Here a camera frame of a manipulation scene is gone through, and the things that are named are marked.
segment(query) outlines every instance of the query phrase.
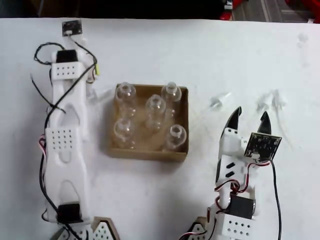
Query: red object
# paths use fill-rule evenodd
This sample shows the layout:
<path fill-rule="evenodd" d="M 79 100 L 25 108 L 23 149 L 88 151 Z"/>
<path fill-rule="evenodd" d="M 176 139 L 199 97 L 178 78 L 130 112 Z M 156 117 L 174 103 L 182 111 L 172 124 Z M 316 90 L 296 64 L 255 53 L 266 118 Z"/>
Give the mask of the red object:
<path fill-rule="evenodd" d="M 285 2 L 290 5 L 292 0 L 285 0 Z M 320 0 L 301 0 L 303 4 L 315 15 L 315 20 L 313 23 L 320 24 Z"/>
<path fill-rule="evenodd" d="M 233 6 L 232 8 L 235 9 L 238 7 L 239 4 L 241 4 L 244 0 L 233 0 Z M 220 20 L 229 21 L 232 16 L 232 11 L 224 11 L 221 16 Z"/>

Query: white table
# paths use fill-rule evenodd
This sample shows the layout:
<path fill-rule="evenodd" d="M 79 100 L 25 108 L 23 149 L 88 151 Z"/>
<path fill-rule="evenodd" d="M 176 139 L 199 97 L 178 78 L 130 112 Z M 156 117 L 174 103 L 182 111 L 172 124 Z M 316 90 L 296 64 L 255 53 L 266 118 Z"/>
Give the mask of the white table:
<path fill-rule="evenodd" d="M 39 44 L 63 43 L 63 19 L 0 19 L 0 233 L 2 239 L 49 239 L 55 224 L 39 186 L 47 104 L 30 80 L 51 96 L 49 67 L 33 61 Z M 175 240 L 213 202 L 219 138 L 237 106 L 239 132 L 248 137 L 260 124 L 256 100 L 279 89 L 287 99 L 280 113 L 291 143 L 274 159 L 282 210 L 282 239 L 318 239 L 320 27 L 313 24 L 212 20 L 84 19 L 88 48 L 97 56 L 100 88 L 116 83 L 166 84 L 189 89 L 189 154 L 181 165 L 112 159 L 103 151 L 106 103 L 90 107 L 91 142 L 86 164 L 95 216 L 112 218 L 122 240 Z M 39 57 L 48 59 L 55 48 Z M 221 111 L 210 99 L 231 92 Z M 272 133 L 281 135 L 275 112 Z M 277 207 L 272 169 L 259 170 L 263 209 L 255 239 L 275 240 Z"/>

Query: white robotic arm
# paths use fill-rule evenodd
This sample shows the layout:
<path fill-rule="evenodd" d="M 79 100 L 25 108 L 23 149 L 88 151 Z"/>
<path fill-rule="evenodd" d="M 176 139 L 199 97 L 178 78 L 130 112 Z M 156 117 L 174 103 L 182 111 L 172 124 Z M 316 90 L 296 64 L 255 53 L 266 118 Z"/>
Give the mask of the white robotic arm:
<path fill-rule="evenodd" d="M 257 169 L 270 165 L 282 138 L 271 135 L 270 119 L 264 112 L 258 131 L 245 140 L 238 133 L 241 112 L 241 107 L 233 112 L 221 134 L 214 189 L 219 196 L 208 207 L 204 231 L 192 229 L 180 240 L 252 239 L 261 206 Z M 249 198 L 239 196 L 243 193 Z"/>

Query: clear bottle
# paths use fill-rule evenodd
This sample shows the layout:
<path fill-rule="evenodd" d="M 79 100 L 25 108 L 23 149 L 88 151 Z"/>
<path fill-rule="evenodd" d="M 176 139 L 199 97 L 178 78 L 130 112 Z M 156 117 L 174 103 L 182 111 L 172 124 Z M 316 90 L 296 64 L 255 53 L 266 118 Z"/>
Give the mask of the clear bottle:
<path fill-rule="evenodd" d="M 168 117 L 174 117 L 178 114 L 181 96 L 181 89 L 174 82 L 169 82 L 162 88 L 161 97 L 165 101 Z"/>
<path fill-rule="evenodd" d="M 114 141 L 121 149 L 135 148 L 135 125 L 128 118 L 120 118 L 113 127 Z"/>
<path fill-rule="evenodd" d="M 162 150 L 177 152 L 182 144 L 186 142 L 186 139 L 187 132 L 185 128 L 179 124 L 172 125 L 165 137 Z"/>
<path fill-rule="evenodd" d="M 157 132 L 161 129 L 166 112 L 166 102 L 159 95 L 152 95 L 145 104 L 146 127 Z"/>
<path fill-rule="evenodd" d="M 120 116 L 132 118 L 137 110 L 136 88 L 127 82 L 123 82 L 115 91 L 115 99 L 118 103 Z"/>

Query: cardboard tray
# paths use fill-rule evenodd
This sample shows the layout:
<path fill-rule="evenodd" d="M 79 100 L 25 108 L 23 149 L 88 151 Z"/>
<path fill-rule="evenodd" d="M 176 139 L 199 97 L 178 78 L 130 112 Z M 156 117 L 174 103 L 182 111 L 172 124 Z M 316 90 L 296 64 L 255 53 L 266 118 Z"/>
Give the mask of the cardboard tray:
<path fill-rule="evenodd" d="M 182 162 L 186 159 L 189 150 L 189 104 L 188 89 L 181 86 L 182 97 L 179 106 L 179 114 L 176 118 L 166 118 L 163 127 L 157 133 L 151 133 L 145 127 L 147 100 L 153 95 L 161 95 L 161 85 L 134 85 L 137 96 L 137 109 L 134 116 L 135 124 L 135 149 L 118 148 L 114 143 L 113 128 L 119 118 L 119 107 L 117 101 L 113 99 L 113 116 L 108 131 L 107 152 L 113 158 L 142 159 L 156 161 Z M 186 130 L 186 141 L 179 148 L 179 152 L 163 152 L 162 146 L 165 136 L 173 124 L 180 124 Z"/>

